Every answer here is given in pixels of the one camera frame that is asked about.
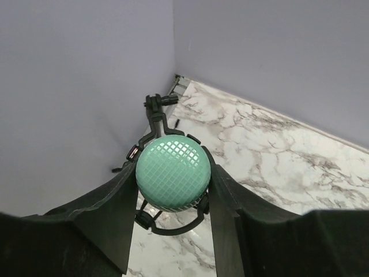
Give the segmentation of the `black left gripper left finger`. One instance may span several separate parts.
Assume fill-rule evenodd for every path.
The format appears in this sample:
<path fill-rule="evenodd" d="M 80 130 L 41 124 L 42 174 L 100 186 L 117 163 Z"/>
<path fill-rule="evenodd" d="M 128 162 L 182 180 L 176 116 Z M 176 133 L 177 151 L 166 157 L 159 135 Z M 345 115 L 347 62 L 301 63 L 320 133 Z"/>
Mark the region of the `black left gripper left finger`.
<path fill-rule="evenodd" d="M 128 162 L 104 185 L 44 215 L 1 214 L 1 275 L 125 275 L 136 203 Z"/>

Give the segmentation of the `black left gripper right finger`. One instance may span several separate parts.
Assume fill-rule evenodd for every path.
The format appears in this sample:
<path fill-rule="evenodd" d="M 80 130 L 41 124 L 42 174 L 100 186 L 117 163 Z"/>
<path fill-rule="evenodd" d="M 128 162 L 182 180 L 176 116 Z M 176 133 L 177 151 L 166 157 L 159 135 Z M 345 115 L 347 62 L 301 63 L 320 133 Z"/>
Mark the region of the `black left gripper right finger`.
<path fill-rule="evenodd" d="M 210 161 L 218 276 L 367 276 L 368 211 L 284 210 Z"/>

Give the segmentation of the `black tripod microphone stand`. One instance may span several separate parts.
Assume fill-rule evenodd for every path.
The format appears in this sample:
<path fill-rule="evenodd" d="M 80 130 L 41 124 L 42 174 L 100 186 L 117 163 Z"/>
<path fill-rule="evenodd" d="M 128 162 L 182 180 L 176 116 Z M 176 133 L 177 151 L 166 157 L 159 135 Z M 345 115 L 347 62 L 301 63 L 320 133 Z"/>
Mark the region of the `black tripod microphone stand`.
<path fill-rule="evenodd" d="M 133 162 L 137 165 L 138 158 L 143 152 L 144 148 L 150 144 L 153 140 L 167 136 L 167 135 L 180 135 L 193 139 L 195 142 L 201 145 L 200 141 L 194 138 L 190 134 L 185 134 L 183 131 L 178 130 L 176 127 L 170 128 L 168 126 L 167 116 L 163 110 L 164 107 L 177 104 L 179 98 L 176 95 L 168 96 L 150 96 L 146 97 L 144 107 L 146 110 L 146 117 L 149 122 L 149 133 L 145 134 L 138 143 L 135 144 L 126 156 L 128 162 Z M 203 220 L 204 216 L 209 212 L 209 197 L 208 189 L 205 192 L 201 201 L 193 207 L 196 210 L 197 216 L 190 223 L 177 227 L 175 229 L 162 229 L 157 227 L 156 221 L 162 213 L 161 211 L 152 205 L 150 205 L 143 197 L 143 202 L 139 209 L 135 212 L 135 222 L 146 230 L 151 230 L 152 233 L 163 236 L 175 236 L 184 234 L 193 228 L 197 227 Z"/>

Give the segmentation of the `mint green microphone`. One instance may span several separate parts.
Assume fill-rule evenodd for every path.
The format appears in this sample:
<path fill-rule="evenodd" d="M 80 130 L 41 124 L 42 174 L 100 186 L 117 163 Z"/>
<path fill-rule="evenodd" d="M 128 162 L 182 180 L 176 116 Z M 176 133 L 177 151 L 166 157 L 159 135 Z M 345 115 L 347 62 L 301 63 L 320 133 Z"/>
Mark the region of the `mint green microphone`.
<path fill-rule="evenodd" d="M 205 150 L 193 139 L 167 135 L 140 154 L 135 177 L 144 199 L 165 212 L 193 208 L 204 197 L 211 176 Z"/>

